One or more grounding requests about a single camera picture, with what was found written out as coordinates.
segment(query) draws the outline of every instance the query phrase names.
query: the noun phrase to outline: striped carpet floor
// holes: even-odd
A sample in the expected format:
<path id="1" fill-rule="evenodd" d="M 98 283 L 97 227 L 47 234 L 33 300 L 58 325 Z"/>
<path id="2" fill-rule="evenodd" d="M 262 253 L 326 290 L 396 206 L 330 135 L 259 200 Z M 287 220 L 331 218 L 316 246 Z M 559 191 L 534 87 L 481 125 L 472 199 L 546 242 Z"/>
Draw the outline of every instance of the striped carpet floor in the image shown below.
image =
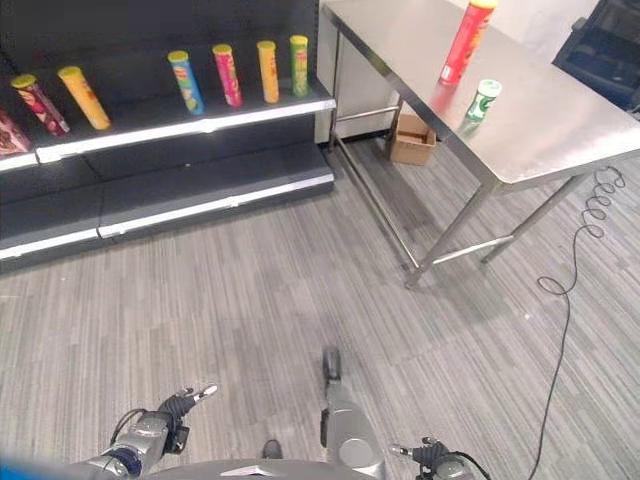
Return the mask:
<path id="1" fill-rule="evenodd" d="M 352 146 L 419 251 L 475 188 L 442 147 L 420 168 L 386 163 L 377 140 Z M 255 456 L 272 436 L 287 457 L 321 459 L 319 362 L 331 343 L 381 441 L 428 434 L 495 479 L 526 478 L 565 315 L 535 280 L 569 278 L 591 186 L 491 265 L 464 257 L 407 291 L 338 160 L 329 195 L 1 277 L 0 449 L 78 461 L 129 408 L 215 381 L 217 397 L 188 418 L 187 451 L 160 467 Z M 580 240 L 540 479 L 640 478 L 640 163 L 622 171 L 606 237 Z M 456 245 L 507 233 L 552 187 L 491 199 Z M 388 468 L 417 473 L 396 457 Z"/>

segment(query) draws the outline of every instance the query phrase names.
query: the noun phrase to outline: black chair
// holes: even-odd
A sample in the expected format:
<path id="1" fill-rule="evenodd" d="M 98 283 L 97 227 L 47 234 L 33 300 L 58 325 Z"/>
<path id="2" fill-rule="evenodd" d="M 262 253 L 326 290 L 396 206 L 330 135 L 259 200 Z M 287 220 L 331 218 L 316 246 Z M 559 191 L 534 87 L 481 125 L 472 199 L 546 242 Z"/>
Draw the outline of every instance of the black chair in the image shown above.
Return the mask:
<path id="1" fill-rule="evenodd" d="M 554 65 L 620 108 L 640 111 L 640 1 L 600 0 L 572 30 Z"/>

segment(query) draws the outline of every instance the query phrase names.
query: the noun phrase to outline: green chip canister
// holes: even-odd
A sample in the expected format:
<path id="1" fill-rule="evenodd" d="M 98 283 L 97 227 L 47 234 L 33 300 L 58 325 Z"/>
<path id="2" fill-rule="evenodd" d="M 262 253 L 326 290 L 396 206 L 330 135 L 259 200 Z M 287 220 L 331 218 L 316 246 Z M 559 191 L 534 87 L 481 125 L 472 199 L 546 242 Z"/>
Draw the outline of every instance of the green chip canister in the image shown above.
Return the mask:
<path id="1" fill-rule="evenodd" d="M 485 79 L 480 81 L 473 103 L 467 110 L 467 117 L 476 122 L 484 120 L 491 104 L 500 95 L 501 91 L 502 85 L 496 80 Z"/>
<path id="2" fill-rule="evenodd" d="M 296 97 L 304 97 L 309 93 L 309 83 L 307 80 L 307 37 L 304 35 L 292 35 L 291 42 L 291 81 L 293 83 L 293 94 Z"/>

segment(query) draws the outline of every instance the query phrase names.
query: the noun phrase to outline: blue chip canister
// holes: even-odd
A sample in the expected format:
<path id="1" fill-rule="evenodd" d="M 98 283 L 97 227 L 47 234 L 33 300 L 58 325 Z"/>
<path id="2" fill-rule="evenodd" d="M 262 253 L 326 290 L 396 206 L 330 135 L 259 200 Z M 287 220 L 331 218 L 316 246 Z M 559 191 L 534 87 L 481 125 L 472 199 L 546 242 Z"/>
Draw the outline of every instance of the blue chip canister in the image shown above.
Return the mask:
<path id="1" fill-rule="evenodd" d="M 173 68 L 173 73 L 176 76 L 176 81 L 189 113 L 201 115 L 204 113 L 204 102 L 198 89 L 196 77 L 193 75 L 193 70 L 191 70 L 189 54 L 184 50 L 174 50 L 169 52 L 167 58 L 171 63 L 171 68 Z"/>

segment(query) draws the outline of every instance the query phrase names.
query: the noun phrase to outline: pringles can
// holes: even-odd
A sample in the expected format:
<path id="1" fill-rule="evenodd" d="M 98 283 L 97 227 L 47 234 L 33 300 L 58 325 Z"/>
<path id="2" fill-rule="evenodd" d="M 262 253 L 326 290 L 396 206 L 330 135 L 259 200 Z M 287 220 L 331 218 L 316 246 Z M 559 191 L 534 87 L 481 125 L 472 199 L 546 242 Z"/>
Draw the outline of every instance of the pringles can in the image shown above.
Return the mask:
<path id="1" fill-rule="evenodd" d="M 0 108 L 0 157 L 28 152 L 30 146 L 27 137 Z"/>
<path id="2" fill-rule="evenodd" d="M 109 117 L 107 117 L 98 98 L 84 78 L 80 67 L 70 66 L 61 68 L 58 70 L 58 76 L 64 82 L 69 93 L 71 93 L 73 99 L 93 128 L 96 130 L 106 130 L 111 126 Z"/>
<path id="3" fill-rule="evenodd" d="M 280 92 L 278 91 L 278 69 L 276 67 L 276 44 L 264 40 L 258 42 L 257 45 L 264 101 L 267 103 L 278 103 Z"/>
<path id="4" fill-rule="evenodd" d="M 183 50 L 174 50 L 169 52 L 167 59 L 173 68 L 173 74 L 178 82 L 178 87 L 180 87 L 187 110 L 193 115 L 201 115 L 204 113 L 204 102 L 189 63 L 189 54 Z"/>
<path id="5" fill-rule="evenodd" d="M 35 113 L 47 132 L 56 137 L 69 131 L 69 125 L 40 88 L 34 75 L 26 74 L 11 80 L 11 86 L 17 90 L 29 110 Z"/>
<path id="6" fill-rule="evenodd" d="M 497 6 L 498 0 L 470 0 L 456 38 L 451 44 L 447 60 L 442 67 L 441 83 L 456 85 L 460 82 L 473 52 L 487 30 L 491 14 Z"/>
<path id="7" fill-rule="evenodd" d="M 221 43 L 212 48 L 213 56 L 216 59 L 218 74 L 222 82 L 224 97 L 232 107 L 242 106 L 242 94 L 240 93 L 240 83 L 236 75 L 236 66 L 233 62 L 233 50 L 231 45 Z"/>
<path id="8" fill-rule="evenodd" d="M 474 122 L 481 122 L 489 111 L 489 107 L 494 102 L 500 92 L 502 91 L 502 85 L 500 82 L 491 79 L 485 79 L 480 81 L 478 85 L 478 91 L 473 99 L 473 103 L 467 110 L 467 118 Z"/>
<path id="9" fill-rule="evenodd" d="M 304 97 L 309 93 L 307 81 L 307 44 L 309 40 L 304 35 L 292 35 L 291 42 L 291 81 L 293 82 L 293 94 L 296 97 Z"/>

